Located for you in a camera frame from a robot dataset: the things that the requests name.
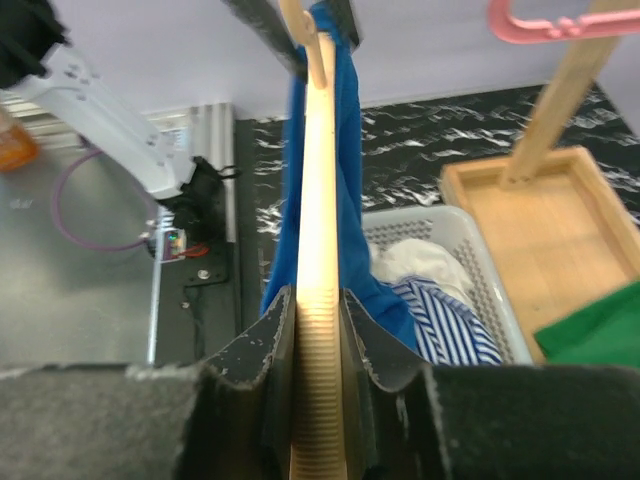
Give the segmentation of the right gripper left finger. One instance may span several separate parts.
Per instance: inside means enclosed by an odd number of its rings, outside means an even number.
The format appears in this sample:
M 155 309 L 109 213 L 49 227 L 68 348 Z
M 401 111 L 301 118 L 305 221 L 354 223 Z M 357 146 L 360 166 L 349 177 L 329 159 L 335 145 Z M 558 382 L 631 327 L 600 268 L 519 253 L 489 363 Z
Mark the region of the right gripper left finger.
M 192 365 L 1 372 L 5 479 L 285 479 L 295 293 Z

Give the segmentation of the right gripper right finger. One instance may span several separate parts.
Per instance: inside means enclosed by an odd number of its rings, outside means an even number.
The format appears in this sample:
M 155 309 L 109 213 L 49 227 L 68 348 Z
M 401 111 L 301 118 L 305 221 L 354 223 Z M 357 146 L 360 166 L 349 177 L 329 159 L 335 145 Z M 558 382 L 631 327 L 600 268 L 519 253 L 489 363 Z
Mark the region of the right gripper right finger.
M 433 366 L 340 296 L 352 479 L 635 479 L 639 373 Z

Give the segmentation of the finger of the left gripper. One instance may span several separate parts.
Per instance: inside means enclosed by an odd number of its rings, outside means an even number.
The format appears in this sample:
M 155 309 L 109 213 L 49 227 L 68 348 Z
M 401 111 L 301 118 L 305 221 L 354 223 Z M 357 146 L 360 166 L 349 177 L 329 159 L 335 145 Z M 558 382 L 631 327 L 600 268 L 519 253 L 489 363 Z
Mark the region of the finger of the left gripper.
M 307 67 L 275 7 L 267 0 L 223 0 L 233 15 L 249 26 L 275 54 L 279 62 L 303 82 Z
M 350 42 L 351 46 L 359 46 L 361 38 L 351 1 L 327 0 L 327 6 L 341 35 Z

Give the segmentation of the wooden hanger with blue top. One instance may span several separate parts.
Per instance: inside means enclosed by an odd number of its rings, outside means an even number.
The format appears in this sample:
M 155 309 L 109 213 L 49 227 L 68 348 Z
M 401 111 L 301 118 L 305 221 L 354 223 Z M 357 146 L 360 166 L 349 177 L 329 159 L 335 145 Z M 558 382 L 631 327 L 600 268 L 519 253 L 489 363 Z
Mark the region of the wooden hanger with blue top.
M 344 479 L 335 146 L 335 45 L 298 1 L 280 9 L 306 51 L 291 476 Z

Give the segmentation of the blue white striped tank top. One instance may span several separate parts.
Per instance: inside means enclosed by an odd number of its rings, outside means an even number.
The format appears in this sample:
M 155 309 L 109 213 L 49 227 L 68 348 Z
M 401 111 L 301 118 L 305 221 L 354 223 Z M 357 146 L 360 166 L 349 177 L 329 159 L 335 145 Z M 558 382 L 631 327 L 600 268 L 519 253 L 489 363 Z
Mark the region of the blue white striped tank top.
M 465 303 L 434 281 L 416 275 L 389 285 L 414 318 L 420 355 L 434 365 L 500 365 L 503 359 L 489 330 Z

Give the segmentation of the pink hanger with striped top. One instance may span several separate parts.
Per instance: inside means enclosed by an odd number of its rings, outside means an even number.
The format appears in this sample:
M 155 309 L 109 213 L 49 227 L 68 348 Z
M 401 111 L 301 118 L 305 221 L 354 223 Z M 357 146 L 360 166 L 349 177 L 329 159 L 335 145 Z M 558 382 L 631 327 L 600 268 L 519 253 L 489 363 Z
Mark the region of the pink hanger with striped top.
M 540 44 L 549 42 L 618 37 L 639 33 L 639 9 L 614 8 L 604 13 L 583 14 L 575 19 L 560 17 L 523 20 L 511 12 L 511 2 L 490 1 L 487 10 L 490 30 L 500 40 L 512 44 Z

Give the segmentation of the green tank top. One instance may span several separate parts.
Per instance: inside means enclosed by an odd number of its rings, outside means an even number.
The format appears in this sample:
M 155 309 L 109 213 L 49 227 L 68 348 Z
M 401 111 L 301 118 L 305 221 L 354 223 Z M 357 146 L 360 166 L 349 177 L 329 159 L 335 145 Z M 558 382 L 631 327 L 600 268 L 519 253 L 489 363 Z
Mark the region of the green tank top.
M 639 283 L 603 297 L 534 334 L 552 364 L 639 366 Z

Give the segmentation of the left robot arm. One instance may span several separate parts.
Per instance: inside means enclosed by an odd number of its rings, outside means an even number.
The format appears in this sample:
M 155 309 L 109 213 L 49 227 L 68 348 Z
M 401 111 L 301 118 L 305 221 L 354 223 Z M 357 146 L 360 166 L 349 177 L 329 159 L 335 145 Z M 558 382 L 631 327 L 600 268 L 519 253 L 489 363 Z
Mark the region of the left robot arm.
M 300 1 L 222 1 L 301 80 L 307 66 L 294 41 L 316 42 L 319 20 Z M 323 1 L 348 47 L 360 36 L 351 1 Z M 149 120 L 113 94 L 67 37 L 49 1 L 1 1 L 1 89 L 47 110 L 125 168 L 159 205 L 174 214 L 187 239 L 226 234 L 221 175 L 202 157 L 173 147 Z

